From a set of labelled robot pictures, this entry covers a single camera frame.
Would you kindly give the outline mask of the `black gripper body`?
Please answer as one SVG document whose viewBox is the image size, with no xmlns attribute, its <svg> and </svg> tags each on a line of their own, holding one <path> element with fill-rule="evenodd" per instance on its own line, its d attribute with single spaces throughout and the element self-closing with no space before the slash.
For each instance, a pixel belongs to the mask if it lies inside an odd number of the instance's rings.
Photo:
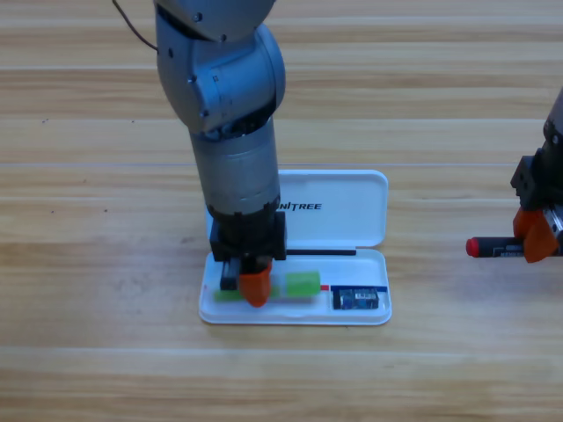
<svg viewBox="0 0 563 422">
<path fill-rule="evenodd" d="M 274 260 L 287 257 L 286 215 L 281 211 L 214 218 L 209 242 L 223 265 L 220 288 L 237 290 L 243 275 L 255 275 Z"/>
<path fill-rule="evenodd" d="M 515 189 L 520 207 L 529 211 L 540 211 L 544 215 L 558 240 L 558 249 L 554 255 L 560 255 L 562 253 L 562 149 L 542 148 L 532 156 L 523 156 L 510 184 Z M 525 254 L 525 238 L 519 240 L 523 242 Z"/>
</svg>

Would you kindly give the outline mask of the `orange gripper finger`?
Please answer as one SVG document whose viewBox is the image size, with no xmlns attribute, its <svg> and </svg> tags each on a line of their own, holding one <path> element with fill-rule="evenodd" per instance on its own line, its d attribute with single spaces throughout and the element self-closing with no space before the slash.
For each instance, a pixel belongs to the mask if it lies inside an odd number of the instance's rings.
<svg viewBox="0 0 563 422">
<path fill-rule="evenodd" d="M 535 212 L 520 207 L 515 215 L 515 237 L 524 239 L 535 224 Z"/>
<path fill-rule="evenodd" d="M 528 263 L 537 263 L 556 253 L 558 240 L 540 211 L 529 212 L 527 218 L 529 228 L 525 235 L 525 259 Z"/>
<path fill-rule="evenodd" d="M 271 293 L 270 274 L 272 266 L 267 265 L 260 271 L 244 270 L 238 279 L 238 290 L 243 298 L 253 307 L 262 307 Z"/>
</svg>

